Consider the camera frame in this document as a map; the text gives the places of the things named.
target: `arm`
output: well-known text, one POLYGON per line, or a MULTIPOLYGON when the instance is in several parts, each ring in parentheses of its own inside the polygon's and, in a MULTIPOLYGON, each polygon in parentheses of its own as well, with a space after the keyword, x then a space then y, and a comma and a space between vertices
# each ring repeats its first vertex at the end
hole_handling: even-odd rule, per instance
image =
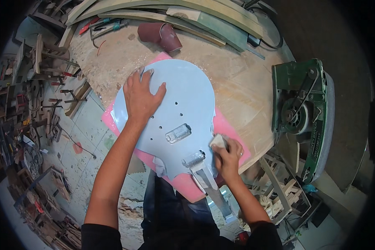
POLYGON ((118 198, 133 150, 166 92, 163 83, 157 93, 152 95, 149 82, 154 71, 145 72, 140 81, 143 70, 143 67, 135 70, 123 86, 128 121, 96 175, 85 224, 100 224, 118 229, 118 198))
POLYGON ((243 153, 243 147, 234 139, 228 140, 229 152, 225 148, 213 147, 215 167, 224 178, 230 191, 235 196, 247 224, 253 231, 253 224, 259 221, 271 222, 270 218, 254 195, 243 183, 238 173, 239 159, 243 153))

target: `hand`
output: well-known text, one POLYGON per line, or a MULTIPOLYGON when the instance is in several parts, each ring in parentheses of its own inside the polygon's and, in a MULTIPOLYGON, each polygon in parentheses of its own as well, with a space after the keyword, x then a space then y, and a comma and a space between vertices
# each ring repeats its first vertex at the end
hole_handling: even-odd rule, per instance
POLYGON ((224 178, 226 184, 239 178, 239 159, 243 155, 242 145, 235 139, 228 138, 229 152, 225 148, 213 146, 215 167, 224 178))
POLYGON ((134 70, 124 84, 123 90, 128 120, 145 126, 149 118, 160 106, 167 89, 165 88, 165 83, 162 83, 157 93, 155 95, 151 94, 149 83, 154 70, 146 71, 140 81, 143 70, 144 67, 134 70))

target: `person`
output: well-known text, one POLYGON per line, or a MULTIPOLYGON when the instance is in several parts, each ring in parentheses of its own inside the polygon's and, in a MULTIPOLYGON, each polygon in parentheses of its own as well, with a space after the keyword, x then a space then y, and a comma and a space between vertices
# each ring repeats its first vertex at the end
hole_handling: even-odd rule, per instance
MULTIPOLYGON (((149 82, 153 70, 135 70, 123 86, 128 120, 101 165, 94 181, 85 222, 82 249, 122 249, 118 231, 118 198, 133 150, 149 118, 166 93, 163 83, 155 95, 149 82)), ((169 183, 151 170, 144 197, 144 243, 139 249, 282 249, 275 226, 238 174, 241 144, 229 138, 229 151, 214 147, 215 166, 250 226, 246 246, 235 246, 220 236, 206 199, 188 202, 169 183)))

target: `red tool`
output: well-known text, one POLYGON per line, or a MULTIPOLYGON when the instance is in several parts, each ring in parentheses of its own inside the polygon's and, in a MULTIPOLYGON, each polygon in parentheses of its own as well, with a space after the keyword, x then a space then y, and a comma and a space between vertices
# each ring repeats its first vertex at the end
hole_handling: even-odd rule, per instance
POLYGON ((86 24, 83 28, 81 28, 81 30, 79 31, 79 34, 82 35, 83 33, 85 33, 89 29, 90 24, 94 24, 98 20, 100 20, 100 17, 93 18, 92 21, 88 22, 88 24, 86 24))

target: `black cable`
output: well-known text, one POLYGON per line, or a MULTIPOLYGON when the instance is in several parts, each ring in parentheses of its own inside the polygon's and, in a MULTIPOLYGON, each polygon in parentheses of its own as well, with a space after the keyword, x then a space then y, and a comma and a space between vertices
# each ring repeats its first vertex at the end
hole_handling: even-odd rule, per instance
POLYGON ((94 154, 92 154, 91 152, 87 151, 87 150, 84 149, 83 147, 81 147, 81 146, 79 146, 78 144, 76 144, 76 142, 72 139, 72 137, 70 136, 70 134, 67 133, 63 128, 62 128, 62 130, 68 135, 68 137, 71 139, 71 141, 72 141, 76 146, 78 146, 78 147, 80 147, 82 150, 85 150, 86 152, 90 153, 90 154, 93 156, 93 159, 94 159, 94 160, 97 158, 94 154))
POLYGON ((251 11, 251 10, 259 10, 259 11, 263 12, 266 16, 268 16, 271 19, 271 21, 274 23, 274 25, 275 25, 278 33, 279 33, 279 38, 280 39, 279 39, 279 43, 276 46, 270 45, 269 43, 267 43, 266 41, 264 41, 262 38, 260 39, 260 41, 263 42, 266 46, 268 46, 270 48, 273 48, 273 49, 278 49, 278 48, 282 47, 282 45, 284 44, 284 38, 283 38, 280 30, 278 29, 278 26, 276 25, 276 21, 274 20, 274 18, 271 17, 272 14, 268 13, 267 10, 262 9, 260 7, 249 7, 249 8, 247 8, 247 11, 251 11))

